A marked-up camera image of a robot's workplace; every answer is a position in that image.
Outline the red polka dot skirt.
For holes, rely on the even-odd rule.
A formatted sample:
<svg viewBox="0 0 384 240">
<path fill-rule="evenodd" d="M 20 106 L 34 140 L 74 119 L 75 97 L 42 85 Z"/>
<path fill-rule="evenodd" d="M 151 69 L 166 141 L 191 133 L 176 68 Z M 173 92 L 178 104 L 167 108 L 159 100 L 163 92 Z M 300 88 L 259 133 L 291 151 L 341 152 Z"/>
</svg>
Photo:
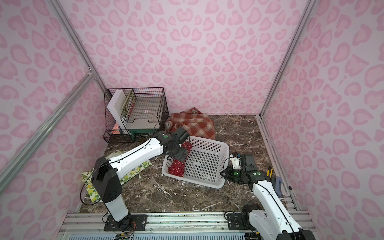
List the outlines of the red polka dot skirt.
<svg viewBox="0 0 384 240">
<path fill-rule="evenodd" d="M 193 145 L 189 141 L 186 141 L 182 144 L 182 147 L 190 151 Z M 168 168 L 169 174 L 178 177 L 183 177 L 185 174 L 185 165 L 186 162 L 181 162 L 179 160 L 174 159 L 171 166 Z"/>
</svg>

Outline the red plaid skirt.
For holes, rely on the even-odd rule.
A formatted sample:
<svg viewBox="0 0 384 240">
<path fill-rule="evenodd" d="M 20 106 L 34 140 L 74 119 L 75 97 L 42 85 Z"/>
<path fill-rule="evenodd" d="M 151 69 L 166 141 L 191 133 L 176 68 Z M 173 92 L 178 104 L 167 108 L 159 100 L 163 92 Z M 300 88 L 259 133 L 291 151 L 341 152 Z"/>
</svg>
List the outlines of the red plaid skirt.
<svg viewBox="0 0 384 240">
<path fill-rule="evenodd" d="M 183 128 L 190 136 L 210 140 L 215 140 L 216 138 L 213 120 L 197 108 L 171 114 L 165 122 L 165 130 L 168 133 L 173 133 L 178 128 Z"/>
</svg>

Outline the white plastic basket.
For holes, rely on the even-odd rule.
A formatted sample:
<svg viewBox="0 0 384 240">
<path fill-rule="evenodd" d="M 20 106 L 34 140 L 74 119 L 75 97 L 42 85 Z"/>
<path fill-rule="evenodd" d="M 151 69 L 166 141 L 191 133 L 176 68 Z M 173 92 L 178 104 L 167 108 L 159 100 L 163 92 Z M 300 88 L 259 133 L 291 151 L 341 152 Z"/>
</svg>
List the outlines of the white plastic basket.
<svg viewBox="0 0 384 240">
<path fill-rule="evenodd" d="M 225 184 L 221 172 L 228 166 L 230 148 L 226 143 L 199 137 L 190 137 L 192 149 L 187 157 L 183 177 L 169 172 L 173 160 L 164 157 L 164 176 L 197 185 L 220 189 Z"/>
</svg>

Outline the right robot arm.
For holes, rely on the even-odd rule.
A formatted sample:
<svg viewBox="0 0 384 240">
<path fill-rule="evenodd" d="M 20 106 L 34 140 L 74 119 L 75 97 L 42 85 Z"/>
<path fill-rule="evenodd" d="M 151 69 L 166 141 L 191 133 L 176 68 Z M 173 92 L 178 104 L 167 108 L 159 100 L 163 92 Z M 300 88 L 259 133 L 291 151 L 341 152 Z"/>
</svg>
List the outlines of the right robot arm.
<svg viewBox="0 0 384 240">
<path fill-rule="evenodd" d="M 239 214 L 224 213 L 229 229 L 239 227 L 251 231 L 249 239 L 259 240 L 314 240 L 292 217 L 280 200 L 281 184 L 268 172 L 259 170 L 253 155 L 230 155 L 223 164 L 221 176 L 239 185 L 247 185 L 260 201 L 260 205 L 245 205 Z"/>
</svg>

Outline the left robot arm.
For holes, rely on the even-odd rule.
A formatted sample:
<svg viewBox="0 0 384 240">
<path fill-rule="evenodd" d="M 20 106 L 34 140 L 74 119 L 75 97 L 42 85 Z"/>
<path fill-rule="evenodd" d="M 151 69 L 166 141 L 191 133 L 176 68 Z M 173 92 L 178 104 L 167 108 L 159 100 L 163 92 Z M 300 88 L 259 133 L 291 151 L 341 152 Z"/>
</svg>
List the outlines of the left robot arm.
<svg viewBox="0 0 384 240">
<path fill-rule="evenodd" d="M 184 144 L 189 137 L 183 128 L 173 133 L 159 131 L 141 145 L 117 157 L 96 160 L 91 183 L 115 222 L 123 223 L 130 218 L 130 211 L 122 197 L 121 179 L 145 161 L 162 154 L 184 162 L 190 151 Z"/>
</svg>

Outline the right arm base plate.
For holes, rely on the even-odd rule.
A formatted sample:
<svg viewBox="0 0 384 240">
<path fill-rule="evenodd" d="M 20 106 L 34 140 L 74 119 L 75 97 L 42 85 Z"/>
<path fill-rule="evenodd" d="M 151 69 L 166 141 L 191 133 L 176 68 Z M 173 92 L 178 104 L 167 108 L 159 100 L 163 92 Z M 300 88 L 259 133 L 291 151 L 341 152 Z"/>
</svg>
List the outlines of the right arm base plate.
<svg viewBox="0 0 384 240">
<path fill-rule="evenodd" d="M 250 226 L 247 223 L 243 222 L 242 214 L 238 214 L 232 211 L 228 211 L 224 213 L 224 218 L 228 223 L 229 230 L 249 230 L 252 231 L 255 228 Z"/>
</svg>

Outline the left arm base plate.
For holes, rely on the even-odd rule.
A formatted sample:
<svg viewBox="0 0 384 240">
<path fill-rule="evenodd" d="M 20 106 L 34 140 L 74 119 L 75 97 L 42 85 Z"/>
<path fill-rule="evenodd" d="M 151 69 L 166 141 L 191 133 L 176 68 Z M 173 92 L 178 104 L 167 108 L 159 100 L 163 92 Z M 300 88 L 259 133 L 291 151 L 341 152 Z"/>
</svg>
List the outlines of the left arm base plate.
<svg viewBox="0 0 384 240">
<path fill-rule="evenodd" d="M 146 228 L 147 219 L 147 215 L 129 214 L 123 220 L 117 222 L 109 215 L 105 221 L 104 232 L 130 232 L 132 230 L 142 232 Z"/>
</svg>

